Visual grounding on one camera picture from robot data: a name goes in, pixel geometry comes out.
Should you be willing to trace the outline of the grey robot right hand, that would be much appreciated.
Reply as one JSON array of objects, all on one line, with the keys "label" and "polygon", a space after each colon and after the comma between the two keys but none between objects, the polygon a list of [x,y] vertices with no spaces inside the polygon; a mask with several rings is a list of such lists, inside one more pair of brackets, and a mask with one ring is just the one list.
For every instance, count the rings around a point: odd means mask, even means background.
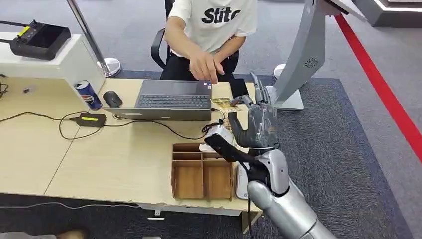
[{"label": "grey robot right hand", "polygon": [[248,109],[248,128],[244,130],[238,120],[237,112],[229,112],[228,119],[237,144],[244,148],[275,148],[278,144],[276,119],[277,112],[272,106],[270,95],[261,80],[250,73],[254,80],[255,100],[249,95],[240,95],[230,101],[232,107],[245,104]]}]

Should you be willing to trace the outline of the person's right hand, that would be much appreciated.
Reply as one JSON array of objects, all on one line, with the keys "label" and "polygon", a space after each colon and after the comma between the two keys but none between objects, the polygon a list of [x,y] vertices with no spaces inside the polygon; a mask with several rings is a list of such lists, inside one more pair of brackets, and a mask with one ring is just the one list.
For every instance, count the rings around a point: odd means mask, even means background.
[{"label": "person's right hand", "polygon": [[211,54],[201,50],[188,54],[189,71],[197,80],[207,80],[218,83],[218,74],[224,75],[222,59],[218,54]]}]

